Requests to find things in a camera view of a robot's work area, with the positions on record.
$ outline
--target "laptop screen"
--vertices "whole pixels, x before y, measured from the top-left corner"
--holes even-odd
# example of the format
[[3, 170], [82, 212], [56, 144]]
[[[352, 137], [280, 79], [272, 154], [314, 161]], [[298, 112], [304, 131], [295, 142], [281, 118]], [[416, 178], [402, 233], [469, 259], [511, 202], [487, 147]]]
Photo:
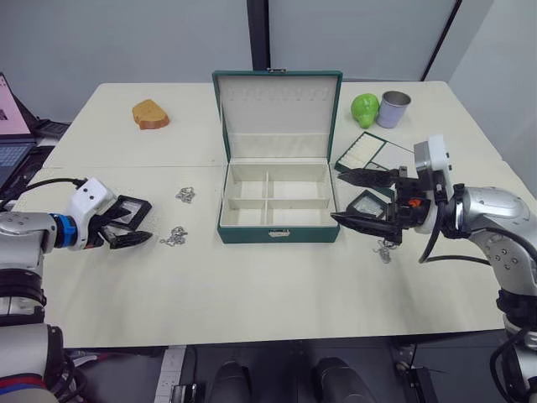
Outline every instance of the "laptop screen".
[[28, 135], [30, 130], [9, 89], [6, 78], [0, 73], [0, 139], [2, 136]]

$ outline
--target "gray wall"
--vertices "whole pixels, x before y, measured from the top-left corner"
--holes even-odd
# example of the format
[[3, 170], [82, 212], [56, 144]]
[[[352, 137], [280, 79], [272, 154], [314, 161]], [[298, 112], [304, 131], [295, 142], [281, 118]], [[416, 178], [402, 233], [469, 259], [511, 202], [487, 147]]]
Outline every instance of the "gray wall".
[[2, 0], [0, 71], [70, 121], [102, 82], [210, 81], [251, 69], [245, 0]]
[[495, 0], [449, 81], [537, 196], [537, 2]]
[[454, 4], [270, 0], [272, 66], [341, 70], [355, 79], [419, 80]]
[[494, 0], [463, 0], [426, 80], [449, 81]]

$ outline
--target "blue ring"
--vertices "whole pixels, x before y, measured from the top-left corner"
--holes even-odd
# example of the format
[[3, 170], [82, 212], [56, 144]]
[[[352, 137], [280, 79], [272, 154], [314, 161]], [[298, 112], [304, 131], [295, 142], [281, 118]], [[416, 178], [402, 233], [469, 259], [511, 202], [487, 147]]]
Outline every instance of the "blue ring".
[[64, 242], [61, 244], [61, 248], [71, 246], [73, 235], [76, 233], [76, 227], [71, 225], [69, 218], [58, 214], [58, 218], [64, 227]]

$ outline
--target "metal chain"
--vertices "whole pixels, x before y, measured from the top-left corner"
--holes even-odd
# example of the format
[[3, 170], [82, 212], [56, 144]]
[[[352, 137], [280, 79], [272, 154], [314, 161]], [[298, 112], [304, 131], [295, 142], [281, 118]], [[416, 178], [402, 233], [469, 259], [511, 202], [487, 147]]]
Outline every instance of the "metal chain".
[[194, 198], [196, 194], [194, 193], [194, 188], [192, 186], [189, 187], [183, 187], [179, 193], [175, 195], [176, 199], [181, 200], [184, 203], [191, 204], [192, 199]]
[[168, 239], [160, 239], [160, 243], [165, 243], [168, 246], [182, 245], [186, 242], [185, 235], [188, 233], [182, 227], [175, 227], [171, 230], [171, 235]]
[[386, 239], [384, 240], [378, 240], [378, 246], [380, 246], [380, 248], [378, 249], [373, 249], [373, 252], [375, 254], [379, 254], [380, 255], [380, 259], [385, 263], [385, 264], [388, 264], [392, 261], [392, 257], [390, 256], [389, 254], [389, 251], [390, 250], [395, 250], [398, 245], [392, 243], [392, 242], [389, 242], [387, 241]]

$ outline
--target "laptop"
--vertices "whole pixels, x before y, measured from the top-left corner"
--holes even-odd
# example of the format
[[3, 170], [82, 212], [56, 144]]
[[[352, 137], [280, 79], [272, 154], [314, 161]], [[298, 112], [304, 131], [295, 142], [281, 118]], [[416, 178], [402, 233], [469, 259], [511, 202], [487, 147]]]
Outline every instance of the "laptop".
[[0, 190], [35, 145], [6, 77], [0, 73]]

